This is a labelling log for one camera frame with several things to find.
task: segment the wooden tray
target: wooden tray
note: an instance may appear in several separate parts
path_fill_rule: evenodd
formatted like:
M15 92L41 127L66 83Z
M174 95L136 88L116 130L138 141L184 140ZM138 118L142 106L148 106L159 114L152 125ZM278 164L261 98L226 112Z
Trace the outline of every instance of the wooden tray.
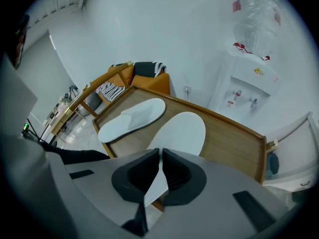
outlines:
M208 109L159 92L130 87L108 105L92 122L96 132L121 111L151 98L166 103L164 114L154 123L124 135L110 143L102 143L111 158L145 150L158 130L181 112L198 114L206 126L201 157L232 166L262 183L266 169L266 137Z

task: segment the wall outlet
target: wall outlet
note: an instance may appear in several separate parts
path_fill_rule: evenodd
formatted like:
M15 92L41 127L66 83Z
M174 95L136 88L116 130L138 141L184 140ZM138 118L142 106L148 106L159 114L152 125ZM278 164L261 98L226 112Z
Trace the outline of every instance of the wall outlet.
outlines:
M191 92L191 86L184 85L184 92L188 92L190 94Z

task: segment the wooden armrest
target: wooden armrest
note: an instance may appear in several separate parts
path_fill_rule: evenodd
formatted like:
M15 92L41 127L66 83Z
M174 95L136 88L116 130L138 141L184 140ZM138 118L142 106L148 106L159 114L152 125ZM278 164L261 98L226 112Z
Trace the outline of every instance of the wooden armrest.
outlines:
M67 109L67 111L65 113L68 114L70 111L74 111L99 86L101 86L103 83L105 83L108 79L112 78L116 74L120 74L120 76L123 75L122 71L124 69L128 68L129 66L131 66L132 64L133 63L131 61L128 61L128 62L124 63L123 65L119 66L117 69L113 70L112 72L108 72L106 74L103 74L102 76L100 76L99 78L94 80L91 83L91 86L89 86L86 90L84 90L80 95L78 95L76 97L76 99L73 102L73 104L70 105L70 107Z

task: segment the yellow sticker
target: yellow sticker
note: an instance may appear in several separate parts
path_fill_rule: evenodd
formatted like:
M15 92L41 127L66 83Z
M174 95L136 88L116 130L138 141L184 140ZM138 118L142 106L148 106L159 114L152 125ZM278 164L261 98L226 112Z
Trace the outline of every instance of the yellow sticker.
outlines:
M254 72L255 72L255 74L258 74L258 75L264 76L264 72L263 72L262 70L260 70L260 68L259 68L259 67L258 67L258 68L256 68L256 69L254 70Z

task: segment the black and white striped pillow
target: black and white striped pillow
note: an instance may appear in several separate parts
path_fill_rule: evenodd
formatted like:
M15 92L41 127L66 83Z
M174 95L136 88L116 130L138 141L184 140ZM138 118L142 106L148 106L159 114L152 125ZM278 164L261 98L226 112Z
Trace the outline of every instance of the black and white striped pillow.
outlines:
M122 64L114 64L112 67L120 66ZM157 77L161 71L166 72L166 65L161 62L134 62L134 75L144 77Z
M117 98L121 93L126 90L125 87L118 87L110 82L103 83L100 87L98 87L95 92L101 93L105 99L109 102L112 102L115 98Z

